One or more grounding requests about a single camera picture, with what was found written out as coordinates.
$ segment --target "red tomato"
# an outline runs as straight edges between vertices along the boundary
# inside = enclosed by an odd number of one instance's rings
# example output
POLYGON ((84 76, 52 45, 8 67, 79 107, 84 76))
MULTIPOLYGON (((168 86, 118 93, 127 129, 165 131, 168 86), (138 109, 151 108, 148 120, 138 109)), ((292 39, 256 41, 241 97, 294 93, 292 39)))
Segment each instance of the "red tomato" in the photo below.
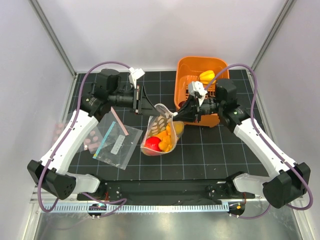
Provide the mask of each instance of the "red tomato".
POLYGON ((159 148, 159 143, 161 142, 160 138, 156 136, 151 136, 147 140, 145 140, 144 146, 148 149, 152 149, 158 152, 162 152, 159 148))

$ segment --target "white backdrop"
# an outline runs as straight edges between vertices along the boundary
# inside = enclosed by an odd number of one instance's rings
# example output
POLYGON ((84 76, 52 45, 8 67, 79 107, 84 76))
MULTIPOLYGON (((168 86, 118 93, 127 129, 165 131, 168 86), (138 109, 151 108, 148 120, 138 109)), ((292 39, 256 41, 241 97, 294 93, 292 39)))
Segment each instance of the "white backdrop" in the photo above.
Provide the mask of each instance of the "white backdrop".
POLYGON ((72 76, 28 1, 6 1, 0 16, 0 238, 18 240, 35 188, 27 164, 50 148, 72 76))
POLYGON ((319 11, 319 1, 296 1, 256 69, 258 91, 276 143, 311 168, 314 204, 307 214, 314 220, 315 239, 320 239, 319 11))
POLYGON ((251 65, 285 0, 38 0, 76 71, 169 70, 184 56, 251 65))

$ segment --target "label on plastic bag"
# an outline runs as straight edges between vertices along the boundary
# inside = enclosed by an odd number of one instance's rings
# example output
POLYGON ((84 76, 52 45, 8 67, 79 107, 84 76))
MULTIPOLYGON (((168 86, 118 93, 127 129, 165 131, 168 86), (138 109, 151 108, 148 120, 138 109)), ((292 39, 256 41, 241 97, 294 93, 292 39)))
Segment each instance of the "label on plastic bag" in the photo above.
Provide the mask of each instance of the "label on plastic bag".
POLYGON ((125 136, 119 135, 117 140, 115 141, 114 146, 111 149, 110 153, 112 153, 114 155, 117 155, 117 153, 119 152, 119 149, 121 148, 122 143, 124 142, 125 138, 126 138, 125 136))

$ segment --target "orange plastic bin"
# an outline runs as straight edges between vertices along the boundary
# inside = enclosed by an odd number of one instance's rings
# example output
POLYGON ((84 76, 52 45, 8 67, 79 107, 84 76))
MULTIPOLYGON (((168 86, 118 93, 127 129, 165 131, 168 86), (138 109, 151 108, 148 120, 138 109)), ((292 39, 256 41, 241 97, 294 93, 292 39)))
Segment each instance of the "orange plastic bin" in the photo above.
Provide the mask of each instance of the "orange plastic bin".
MULTIPOLYGON (((227 63, 219 58, 205 57, 205 56, 186 56, 178 62, 177 71, 175 76, 175 88, 174 88, 174 104, 176 110, 178 110, 179 104, 187 100, 189 96, 188 84, 192 81, 197 81, 199 75, 207 70, 213 70, 215 74, 219 73, 227 66, 227 63)), ((225 71, 218 79, 228 79, 229 71, 225 71)), ((212 84, 208 91, 209 96, 214 95, 215 85, 212 84)), ((201 116, 199 123, 185 122, 187 125, 198 125, 214 127, 219 124, 219 118, 217 114, 201 116)))

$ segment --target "pink strip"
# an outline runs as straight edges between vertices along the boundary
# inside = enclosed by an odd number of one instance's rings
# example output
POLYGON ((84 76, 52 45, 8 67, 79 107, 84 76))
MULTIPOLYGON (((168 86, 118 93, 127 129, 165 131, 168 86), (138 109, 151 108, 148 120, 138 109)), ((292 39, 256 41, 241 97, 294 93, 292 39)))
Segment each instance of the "pink strip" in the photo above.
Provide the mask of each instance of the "pink strip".
POLYGON ((125 128, 125 125, 122 123, 122 121, 118 117, 118 115, 113 107, 111 107, 111 112, 112 112, 113 116, 115 117, 116 121, 118 122, 118 124, 120 125, 120 127, 122 128, 124 135, 128 136, 129 133, 128 133, 127 129, 125 128))

